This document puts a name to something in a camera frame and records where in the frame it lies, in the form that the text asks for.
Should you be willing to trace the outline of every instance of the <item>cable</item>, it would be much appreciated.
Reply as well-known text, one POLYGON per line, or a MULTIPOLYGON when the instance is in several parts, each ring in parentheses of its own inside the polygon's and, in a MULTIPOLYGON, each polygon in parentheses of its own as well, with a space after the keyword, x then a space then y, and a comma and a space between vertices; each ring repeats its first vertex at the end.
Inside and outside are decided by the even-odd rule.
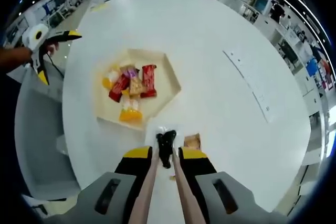
POLYGON ((49 53, 47 53, 47 56, 49 57, 50 61, 51 61, 51 64, 53 65, 54 68, 56 68, 57 72, 59 72, 59 74, 63 77, 64 79, 64 74, 58 69, 58 67, 56 67, 56 65, 54 64, 54 62, 52 61, 51 59, 51 56, 49 53))

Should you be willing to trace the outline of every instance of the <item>white table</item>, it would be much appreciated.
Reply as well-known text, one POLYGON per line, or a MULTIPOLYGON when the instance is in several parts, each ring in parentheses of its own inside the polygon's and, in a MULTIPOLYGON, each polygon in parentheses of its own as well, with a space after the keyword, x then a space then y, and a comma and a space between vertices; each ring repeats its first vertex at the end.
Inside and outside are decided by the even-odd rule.
MULTIPOLYGON (((276 207, 301 165, 310 124, 292 73, 256 27, 216 0, 112 0, 99 11, 88 10, 78 31, 83 37, 70 49, 63 117, 81 188, 143 145, 142 134, 97 120, 92 106, 97 62, 142 48, 167 53, 182 86, 158 118, 182 124, 186 134, 199 132, 217 171, 249 188, 267 211, 276 207), (259 82, 272 84, 268 92, 280 109, 271 122, 223 50, 253 59, 259 82)), ((184 223, 172 174, 158 169, 148 223, 184 223)))

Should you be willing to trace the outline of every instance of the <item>ceiling light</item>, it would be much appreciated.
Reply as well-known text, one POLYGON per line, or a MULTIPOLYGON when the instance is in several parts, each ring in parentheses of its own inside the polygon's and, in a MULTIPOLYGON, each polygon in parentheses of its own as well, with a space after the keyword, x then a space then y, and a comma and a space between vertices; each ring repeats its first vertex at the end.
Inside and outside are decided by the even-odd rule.
MULTIPOLYGON (((283 0, 283 1, 285 1, 285 2, 289 5, 289 7, 291 6, 291 7, 293 8, 293 10, 295 10, 295 11, 297 12, 297 14, 298 14, 298 15, 299 15, 299 16, 300 16, 300 17, 307 23, 307 25, 309 26, 309 28, 311 29, 311 31, 312 31, 313 34, 315 35, 315 37, 316 37, 316 39, 317 39, 317 43, 321 44, 321 46, 322 46, 322 48, 323 48, 323 50, 324 50, 324 52, 325 52, 325 55, 327 56, 327 59, 330 61, 329 55, 328 55, 328 53, 327 53, 327 50, 325 49, 324 45, 322 44, 322 42, 321 42, 319 36, 317 35, 317 33, 315 32, 315 30, 311 27, 311 25, 307 22, 307 20, 302 16, 302 14, 299 13, 299 11, 295 9, 294 6, 292 6, 287 0, 283 0)), ((330 65, 331 65, 331 69, 332 69, 332 72, 333 72, 334 77, 335 77, 335 76, 336 76, 336 75, 335 75, 335 70, 334 70, 334 67, 333 67, 332 64, 331 64, 331 61, 330 61, 330 65)))
POLYGON ((326 32, 325 29, 322 27, 321 23, 320 23, 319 20, 316 18, 316 16, 314 15, 314 13, 308 8, 307 5, 305 5, 304 2, 302 2, 302 0, 297 0, 297 1, 299 1, 300 4, 303 5, 303 6, 306 8, 306 10, 313 16, 313 18, 316 20, 316 22, 317 22, 317 23, 320 25, 320 27, 322 28, 322 30, 323 30, 325 36, 327 37, 327 39, 330 41, 330 39, 329 39, 329 37, 328 37, 328 35, 327 35, 327 32, 326 32))

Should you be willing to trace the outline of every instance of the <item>cardboard tray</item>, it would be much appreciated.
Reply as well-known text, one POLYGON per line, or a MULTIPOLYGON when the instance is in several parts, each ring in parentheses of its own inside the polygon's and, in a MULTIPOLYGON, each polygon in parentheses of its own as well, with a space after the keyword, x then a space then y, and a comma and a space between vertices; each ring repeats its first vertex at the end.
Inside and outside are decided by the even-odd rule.
POLYGON ((167 55, 158 51, 141 49, 128 49, 120 53, 111 62, 101 62, 95 71, 95 81, 93 83, 96 116, 135 130, 144 130, 148 119, 155 117, 181 91, 181 86, 167 55), (140 100, 140 110, 143 114, 141 123, 135 124, 119 121, 122 108, 121 103, 117 103, 109 98, 109 91, 102 85, 102 78, 112 64, 118 64, 120 67, 134 64, 140 69, 140 79, 142 79, 142 66, 149 64, 157 66, 154 71, 154 81, 158 95, 155 98, 143 98, 140 100))

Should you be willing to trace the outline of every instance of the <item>red candy wrapper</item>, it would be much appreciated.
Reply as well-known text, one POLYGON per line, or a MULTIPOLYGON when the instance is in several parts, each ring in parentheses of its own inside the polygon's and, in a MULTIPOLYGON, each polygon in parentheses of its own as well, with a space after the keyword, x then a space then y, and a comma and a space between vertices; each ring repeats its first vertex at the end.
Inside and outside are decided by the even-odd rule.
POLYGON ((109 97, 116 102, 120 102, 122 96, 121 91, 126 89, 129 85, 130 85, 130 78, 122 74, 113 85, 113 88, 109 93, 109 97))
POLYGON ((154 87, 154 69, 156 65, 146 65, 142 67, 142 83, 147 88, 147 92, 141 93, 141 98, 155 97, 156 90, 154 87))

